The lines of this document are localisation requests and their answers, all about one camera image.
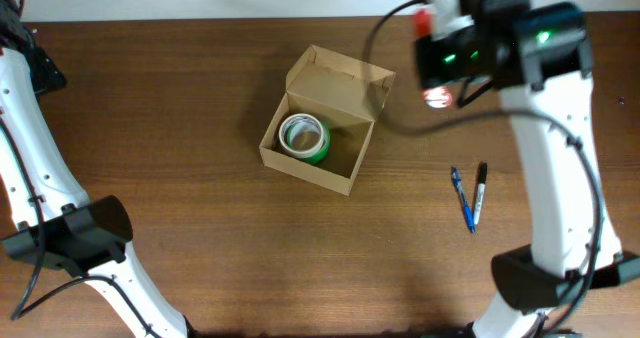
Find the brown cardboard box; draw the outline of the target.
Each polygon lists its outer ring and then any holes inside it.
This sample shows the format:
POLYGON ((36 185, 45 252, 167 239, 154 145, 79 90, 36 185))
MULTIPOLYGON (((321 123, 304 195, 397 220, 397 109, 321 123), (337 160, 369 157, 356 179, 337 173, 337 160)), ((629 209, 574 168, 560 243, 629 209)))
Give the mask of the brown cardboard box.
POLYGON ((349 195, 396 73, 311 45, 286 75, 285 93, 261 140, 265 166, 349 195), (288 155, 280 145, 282 122, 310 114, 330 133, 326 157, 315 165, 288 155))

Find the green tape roll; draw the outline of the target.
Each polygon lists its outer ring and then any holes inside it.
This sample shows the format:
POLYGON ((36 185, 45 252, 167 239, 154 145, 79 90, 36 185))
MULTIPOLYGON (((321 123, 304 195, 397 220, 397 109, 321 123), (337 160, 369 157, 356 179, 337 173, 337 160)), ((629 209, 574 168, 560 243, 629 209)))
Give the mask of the green tape roll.
POLYGON ((311 165, 322 161, 330 147, 328 128, 322 123, 306 119, 290 123, 284 138, 291 156, 311 165))

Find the white masking tape roll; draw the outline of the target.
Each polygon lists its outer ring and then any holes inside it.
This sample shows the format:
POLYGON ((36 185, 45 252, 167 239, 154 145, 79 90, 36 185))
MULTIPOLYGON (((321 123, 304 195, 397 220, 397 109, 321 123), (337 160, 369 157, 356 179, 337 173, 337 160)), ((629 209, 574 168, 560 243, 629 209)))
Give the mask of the white masking tape roll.
POLYGON ((278 131, 278 140, 283 150, 300 160, 318 155, 327 138, 324 125, 316 117, 305 113, 287 117, 278 131))

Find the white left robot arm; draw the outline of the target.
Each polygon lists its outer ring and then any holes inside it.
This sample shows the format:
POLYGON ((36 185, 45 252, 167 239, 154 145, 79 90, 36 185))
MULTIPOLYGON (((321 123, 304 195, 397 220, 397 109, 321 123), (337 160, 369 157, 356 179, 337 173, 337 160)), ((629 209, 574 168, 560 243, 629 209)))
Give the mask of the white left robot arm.
POLYGON ((23 24, 24 5, 1 0, 1 179, 17 229, 1 244, 33 267, 11 320, 87 284, 137 337, 195 336, 142 267, 121 201, 91 200, 62 158, 39 100, 67 80, 23 24))

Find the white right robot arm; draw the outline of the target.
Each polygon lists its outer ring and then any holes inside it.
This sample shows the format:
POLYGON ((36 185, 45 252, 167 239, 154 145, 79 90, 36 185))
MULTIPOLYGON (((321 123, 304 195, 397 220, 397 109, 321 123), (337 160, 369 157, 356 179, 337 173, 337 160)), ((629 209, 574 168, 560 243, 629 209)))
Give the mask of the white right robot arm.
POLYGON ((529 245, 491 262, 497 293, 466 337, 551 337, 556 308, 573 313, 592 289, 639 277, 610 222, 591 122, 593 54, 571 2, 425 0, 415 43, 424 89, 495 90, 511 120, 532 219, 529 245))

